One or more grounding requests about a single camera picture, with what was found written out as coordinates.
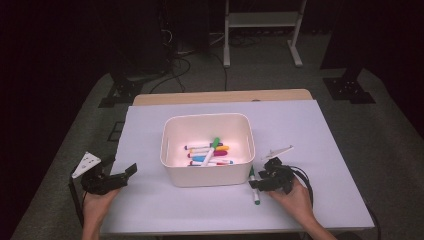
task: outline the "green marker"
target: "green marker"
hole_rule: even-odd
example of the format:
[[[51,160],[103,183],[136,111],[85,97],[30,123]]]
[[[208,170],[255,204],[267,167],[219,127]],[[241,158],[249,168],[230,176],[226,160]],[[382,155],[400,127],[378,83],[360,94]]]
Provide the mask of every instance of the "green marker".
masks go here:
[[[250,181],[255,181],[255,170],[253,170],[253,166],[252,168],[250,168],[250,173],[249,173],[249,178]],[[258,189],[252,189],[253,190],[253,200],[255,201],[256,205],[261,204],[261,200],[259,200],[259,192]]]
[[[215,138],[212,143],[213,149],[216,149],[216,147],[218,147],[218,144],[219,144],[219,138]]]
[[[208,166],[209,160],[211,159],[213,152],[215,151],[215,148],[218,146],[218,144],[219,144],[219,138],[215,138],[215,140],[213,140],[212,147],[209,150],[208,154],[206,154],[205,160],[203,160],[201,166],[203,167]]]

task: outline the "black equipment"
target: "black equipment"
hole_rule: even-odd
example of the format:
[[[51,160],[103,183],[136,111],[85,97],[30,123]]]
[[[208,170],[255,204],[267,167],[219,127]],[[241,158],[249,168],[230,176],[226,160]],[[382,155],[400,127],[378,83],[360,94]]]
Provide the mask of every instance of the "black equipment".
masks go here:
[[[309,183],[309,178],[306,173],[298,168],[288,165],[283,165],[278,157],[271,158],[264,165],[265,171],[260,171],[259,176],[262,180],[249,181],[252,189],[259,191],[274,191],[282,189],[286,194],[289,194],[293,189],[293,179],[297,175],[305,183],[309,191],[311,204],[313,204],[312,186]]]
[[[124,173],[119,173],[115,175],[107,175],[105,173],[105,167],[110,165],[115,161],[114,157],[109,157],[105,161],[100,162],[87,172],[82,175],[81,185],[82,189],[91,194],[105,195],[111,190],[122,188],[128,185],[128,179],[137,172],[137,164],[134,163],[129,168],[125,170]],[[77,212],[78,219],[81,223],[81,226],[84,225],[84,215],[82,206],[84,204],[84,199],[82,204],[80,204],[79,197],[75,188],[75,184],[72,178],[72,174],[75,172],[76,166],[70,176],[69,176],[69,189],[71,191],[72,199],[74,201],[75,210]]]

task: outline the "dark background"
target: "dark background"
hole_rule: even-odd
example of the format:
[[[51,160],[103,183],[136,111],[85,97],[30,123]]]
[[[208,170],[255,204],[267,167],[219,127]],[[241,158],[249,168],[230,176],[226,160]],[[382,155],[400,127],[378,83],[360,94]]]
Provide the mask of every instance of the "dark background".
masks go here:
[[[143,11],[156,13],[164,6],[164,1],[149,3],[157,7]],[[206,17],[187,14],[187,9],[197,9],[192,8],[193,4],[207,6],[199,8],[209,9]],[[201,28],[223,30],[223,0],[175,0],[167,6],[172,17],[169,24],[176,28],[178,22],[183,22],[189,23],[187,28],[196,29],[194,18],[200,18],[208,20]],[[232,0],[231,4],[232,11],[297,7],[296,1]],[[131,49],[122,49],[117,45],[119,41],[111,37],[128,40],[125,33],[114,35],[122,29],[104,30],[99,19],[110,20],[112,16],[100,14],[99,18],[91,1],[9,0],[0,2],[0,11],[1,104],[5,110],[0,237],[8,239],[97,80],[110,72],[111,66],[131,68],[138,63],[135,65],[139,70],[146,69],[143,57],[139,56],[137,62],[137,56],[129,56]],[[405,116],[424,136],[423,16],[423,2],[418,0],[408,4],[394,0],[309,0],[302,32],[326,33],[333,29],[322,68],[344,68],[352,56],[358,57],[366,69],[382,79]],[[149,43],[152,40],[148,36],[160,32],[150,31],[151,34],[141,35],[147,46],[155,44]],[[191,39],[194,34],[181,28],[178,31],[180,38]],[[163,60],[163,52],[159,55],[158,61]]]

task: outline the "shelf leg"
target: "shelf leg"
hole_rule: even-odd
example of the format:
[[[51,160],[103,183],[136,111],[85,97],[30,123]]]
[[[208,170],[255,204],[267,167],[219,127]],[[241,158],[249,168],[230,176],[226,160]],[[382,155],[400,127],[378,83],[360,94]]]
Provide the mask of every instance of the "shelf leg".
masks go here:
[[[303,14],[305,12],[306,2],[307,2],[307,0],[303,0],[301,5],[300,5],[299,14],[297,15],[296,25],[295,25],[295,28],[294,28],[293,38],[292,38],[292,40],[287,41],[287,44],[289,45],[289,49],[290,49],[290,52],[292,54],[293,61],[294,61],[294,64],[296,65],[296,67],[302,67],[303,66],[302,60],[300,59],[299,53],[297,52],[297,49],[296,49],[296,42],[297,42],[297,37],[299,36],[300,26],[302,25]]]
[[[230,67],[230,46],[228,43],[229,38],[229,25],[230,25],[230,3],[229,0],[225,2],[225,30],[224,30],[224,67]]]

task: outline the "white plastic bin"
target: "white plastic bin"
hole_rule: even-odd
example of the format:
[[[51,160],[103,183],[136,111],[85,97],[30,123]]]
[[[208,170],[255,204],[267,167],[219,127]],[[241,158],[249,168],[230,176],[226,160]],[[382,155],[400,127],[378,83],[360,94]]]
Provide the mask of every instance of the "white plastic bin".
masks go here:
[[[188,167],[188,144],[211,143],[218,137],[229,146],[226,166]],[[239,113],[178,116],[164,127],[161,161],[172,183],[177,187],[232,185],[246,182],[249,177],[255,146],[246,116]]]

